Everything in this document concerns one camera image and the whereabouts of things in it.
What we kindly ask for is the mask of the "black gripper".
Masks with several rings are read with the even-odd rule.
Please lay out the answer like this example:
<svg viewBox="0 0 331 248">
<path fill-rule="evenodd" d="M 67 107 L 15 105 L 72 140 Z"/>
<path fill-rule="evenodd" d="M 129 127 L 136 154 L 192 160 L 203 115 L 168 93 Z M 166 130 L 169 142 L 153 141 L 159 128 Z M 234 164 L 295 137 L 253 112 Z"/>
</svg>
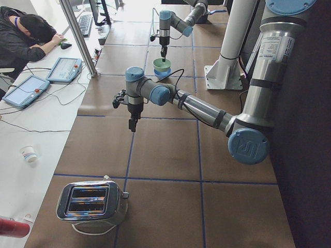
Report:
<svg viewBox="0 0 331 248">
<path fill-rule="evenodd" d="M 168 45 L 170 44 L 170 37 L 159 37 L 159 44 L 161 45 L 161 58 L 162 61 L 166 60 Z"/>
<path fill-rule="evenodd" d="M 136 127 L 138 120 L 141 118 L 141 113 L 143 112 L 143 104 L 131 104 L 129 103 L 127 106 L 127 109 L 129 113 L 131 114 L 131 117 L 129 119 L 129 129 L 132 132 L 136 132 Z"/>
</svg>

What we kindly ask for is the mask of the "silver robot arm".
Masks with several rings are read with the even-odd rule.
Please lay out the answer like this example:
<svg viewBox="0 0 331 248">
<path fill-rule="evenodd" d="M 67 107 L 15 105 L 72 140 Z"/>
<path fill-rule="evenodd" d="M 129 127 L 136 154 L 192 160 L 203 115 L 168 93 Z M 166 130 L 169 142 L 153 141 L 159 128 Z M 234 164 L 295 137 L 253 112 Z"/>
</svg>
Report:
<svg viewBox="0 0 331 248">
<path fill-rule="evenodd" d="M 169 64 L 125 71 L 123 104 L 136 130 L 147 104 L 171 105 L 224 133 L 227 150 L 242 164 L 269 154 L 272 109 L 296 38 L 304 32 L 314 1 L 233 1 L 217 59 L 205 66 L 194 92 L 179 87 L 183 70 Z"/>
<path fill-rule="evenodd" d="M 165 62 L 168 45 L 170 44 L 170 28 L 180 32 L 185 37 L 189 37 L 193 31 L 193 26 L 200 17 L 207 14 L 208 1 L 185 1 L 192 6 L 192 11 L 186 16 L 184 20 L 177 16 L 173 11 L 162 10 L 159 13 L 159 44 L 161 45 L 161 58 Z"/>
</svg>

